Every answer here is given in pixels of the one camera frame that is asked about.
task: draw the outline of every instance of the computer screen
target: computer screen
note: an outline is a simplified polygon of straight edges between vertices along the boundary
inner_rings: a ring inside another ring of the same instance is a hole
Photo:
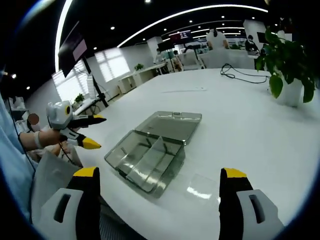
[[[173,49],[175,46],[173,45],[173,43],[170,40],[161,42],[158,44],[158,48],[160,50],[160,52],[169,50],[169,49]]]
[[[193,41],[190,30],[173,33],[169,36],[173,44],[186,44]]]
[[[268,44],[266,40],[266,34],[264,32],[257,32],[259,43]]]
[[[85,39],[76,23],[59,49],[59,66],[66,77],[87,50]]]

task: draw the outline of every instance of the wristband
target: wristband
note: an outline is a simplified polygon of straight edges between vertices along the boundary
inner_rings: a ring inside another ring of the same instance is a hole
[[[41,145],[40,143],[40,139],[39,139],[39,131],[36,131],[34,133],[34,141],[35,141],[35,145],[38,149],[44,149],[44,147]]]

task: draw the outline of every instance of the potted plant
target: potted plant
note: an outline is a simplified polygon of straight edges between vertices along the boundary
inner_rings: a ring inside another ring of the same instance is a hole
[[[241,48],[240,48],[240,46],[237,45],[237,44],[232,44],[232,45],[230,46],[230,49],[240,50]]]
[[[315,76],[302,45],[279,38],[270,28],[265,31],[265,39],[269,44],[265,46],[266,54],[256,60],[256,69],[266,66],[270,72],[272,95],[281,104],[296,107],[303,86],[303,102],[310,102],[314,97]]]
[[[144,67],[145,67],[145,66],[144,66],[143,64],[138,63],[138,64],[134,67],[134,69],[135,69],[136,71],[139,71],[139,70],[143,69]]]
[[[84,97],[81,93],[79,93],[79,95],[76,96],[74,102],[75,102],[75,103],[78,105],[78,107],[79,107],[79,106],[81,106],[81,104],[83,103],[84,100],[85,100],[85,97]]]

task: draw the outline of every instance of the window blind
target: window blind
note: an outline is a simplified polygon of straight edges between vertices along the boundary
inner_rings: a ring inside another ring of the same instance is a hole
[[[87,94],[88,72],[85,69],[85,65],[80,60],[70,73],[65,77],[62,70],[52,75],[52,79],[56,90],[62,101],[74,102],[79,94]]]
[[[119,48],[97,52],[95,58],[106,82],[130,72],[128,63]]]

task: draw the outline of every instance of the white desk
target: white desk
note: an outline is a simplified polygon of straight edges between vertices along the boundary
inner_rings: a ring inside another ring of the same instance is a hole
[[[148,68],[144,68],[138,71],[135,71],[129,75],[124,76],[119,80],[118,86],[120,91],[123,94],[130,92],[132,89],[144,84],[145,82],[153,79],[156,75],[153,73],[153,70],[160,69],[167,65],[167,63],[157,64]]]
[[[261,81],[250,76],[245,79]],[[77,153],[85,167],[100,168],[105,201],[148,240],[217,240],[220,170],[224,167],[246,173],[252,187],[262,190],[278,207],[278,216],[287,225],[308,196],[317,171],[320,96],[317,91],[312,102],[291,108],[278,105],[267,87],[268,83],[226,78],[220,69],[157,76],[102,111],[107,121],[81,129],[80,133],[102,147],[77,147]],[[202,113],[203,118],[185,147],[179,175],[158,200],[152,201],[121,180],[104,156],[155,111]],[[191,199],[187,187],[195,175],[212,183],[210,200],[200,203],[201,198]]]
[[[83,111],[87,110],[96,100],[95,99],[91,99],[91,98],[87,98],[83,101],[82,105],[73,112],[74,115],[79,115],[81,114]]]
[[[139,71],[135,71],[133,73],[133,78],[135,81],[135,85],[138,87],[144,83],[146,83],[147,81],[153,79],[154,77],[157,76],[157,74],[155,73],[156,69],[160,69],[163,68],[165,65],[167,65],[166,63],[161,63],[158,65],[154,65],[151,67],[148,67],[146,69],[141,69]]]

